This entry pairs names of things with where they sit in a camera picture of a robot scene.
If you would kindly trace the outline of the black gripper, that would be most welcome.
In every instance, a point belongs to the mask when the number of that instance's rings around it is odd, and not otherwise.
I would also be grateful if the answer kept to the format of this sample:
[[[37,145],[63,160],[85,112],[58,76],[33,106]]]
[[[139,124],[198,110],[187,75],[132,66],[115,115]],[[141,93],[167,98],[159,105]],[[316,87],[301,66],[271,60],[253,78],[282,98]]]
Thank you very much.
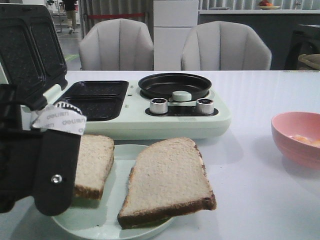
[[[16,85],[0,86],[1,213],[28,196],[47,216],[59,215],[71,205],[87,118],[70,103],[46,104],[23,98]],[[41,132],[23,129],[22,105],[34,111],[31,127]]]

